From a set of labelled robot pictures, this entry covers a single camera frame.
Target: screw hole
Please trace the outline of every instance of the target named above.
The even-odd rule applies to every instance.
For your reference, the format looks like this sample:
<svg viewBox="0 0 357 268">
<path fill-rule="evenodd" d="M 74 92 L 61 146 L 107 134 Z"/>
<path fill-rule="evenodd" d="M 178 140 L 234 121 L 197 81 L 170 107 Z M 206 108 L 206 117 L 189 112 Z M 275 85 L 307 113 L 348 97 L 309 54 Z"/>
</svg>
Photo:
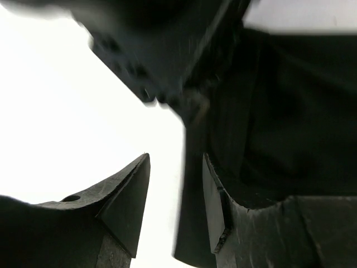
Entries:
<svg viewBox="0 0 357 268">
<path fill-rule="evenodd" d="M 116 41 L 110 37 L 103 40 L 102 46 L 103 46 L 103 48 L 105 48 L 111 52 L 120 52 L 121 51 L 121 49 L 118 46 L 118 44 L 116 43 Z"/>
<path fill-rule="evenodd" d="M 63 199 L 61 202 L 73 202 L 73 201 L 77 201 L 80 199 L 79 195 L 70 195 L 69 197 L 66 197 L 65 199 Z"/>
<path fill-rule="evenodd" d="M 131 75 L 134 75 L 136 78 L 144 79 L 148 78 L 148 73 L 142 65 L 138 65 L 136 67 L 129 66 L 128 71 Z"/>
</svg>

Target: black fabric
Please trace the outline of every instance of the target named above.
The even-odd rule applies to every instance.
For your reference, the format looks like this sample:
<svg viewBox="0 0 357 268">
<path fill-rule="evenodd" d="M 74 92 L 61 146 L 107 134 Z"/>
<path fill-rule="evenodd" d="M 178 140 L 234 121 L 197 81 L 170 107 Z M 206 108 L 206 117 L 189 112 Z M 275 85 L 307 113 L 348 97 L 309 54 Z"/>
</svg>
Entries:
<svg viewBox="0 0 357 268">
<path fill-rule="evenodd" d="M 357 36 L 245 29 L 235 80 L 211 103 L 211 148 L 221 168 L 286 195 L 356 193 L 356 44 Z M 257 54 L 254 69 L 247 63 Z M 247 124 L 241 114 L 249 106 L 239 97 L 252 84 Z"/>
</svg>

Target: black machine part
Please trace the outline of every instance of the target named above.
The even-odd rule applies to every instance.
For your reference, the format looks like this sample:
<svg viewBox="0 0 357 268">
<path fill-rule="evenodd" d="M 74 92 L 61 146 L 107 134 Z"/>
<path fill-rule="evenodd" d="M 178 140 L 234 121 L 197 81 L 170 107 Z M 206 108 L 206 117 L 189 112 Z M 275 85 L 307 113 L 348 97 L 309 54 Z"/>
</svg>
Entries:
<svg viewBox="0 0 357 268">
<path fill-rule="evenodd" d="M 12 2 L 70 9 L 139 99 L 181 116 L 178 260 L 355 266 L 357 36 L 246 29 L 249 0 Z"/>
<path fill-rule="evenodd" d="M 129 268 L 149 176 L 150 158 L 144 154 L 60 202 L 30 205 L 1 196 L 0 266 Z"/>
</svg>

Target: black rubber piece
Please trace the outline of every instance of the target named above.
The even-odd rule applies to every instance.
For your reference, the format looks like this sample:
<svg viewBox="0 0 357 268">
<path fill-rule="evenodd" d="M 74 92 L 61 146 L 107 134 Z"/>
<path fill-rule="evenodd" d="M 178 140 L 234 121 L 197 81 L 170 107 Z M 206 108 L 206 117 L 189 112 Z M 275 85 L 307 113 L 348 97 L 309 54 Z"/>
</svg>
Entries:
<svg viewBox="0 0 357 268">
<path fill-rule="evenodd" d="M 203 166 L 202 178 L 211 253 L 217 254 L 232 229 L 229 201 L 224 189 L 210 176 L 207 165 Z"/>
<path fill-rule="evenodd" d="M 200 268 L 357 263 L 356 43 L 355 35 L 242 31 L 235 64 L 209 96 L 208 126 L 187 130 L 179 260 Z M 194 216 L 205 209 L 194 198 L 205 152 L 233 219 L 214 264 L 208 255 L 224 228 Z M 207 220 L 222 215 L 219 203 L 206 207 L 217 209 Z"/>
<path fill-rule="evenodd" d="M 97 218 L 109 233 L 128 252 L 136 257 L 149 186 L 150 163 L 142 163 L 134 169 L 123 188 L 101 209 Z"/>
<path fill-rule="evenodd" d="M 149 155 L 144 154 L 120 172 L 61 202 L 30 205 L 1 196 L 0 267 L 129 268 L 131 256 L 95 216 L 108 200 L 118 200 L 117 194 L 131 183 L 147 182 L 149 171 Z M 147 183 L 143 183 L 140 194 L 146 197 L 146 191 Z M 138 195 L 136 198 L 141 201 L 137 208 L 142 211 L 145 199 Z M 122 207 L 127 205 L 126 201 L 122 200 Z M 141 222 L 140 217 L 126 217 L 120 223 L 139 227 Z M 123 241 L 137 245 L 138 241 L 130 240 L 137 238 L 135 233 Z"/>
</svg>

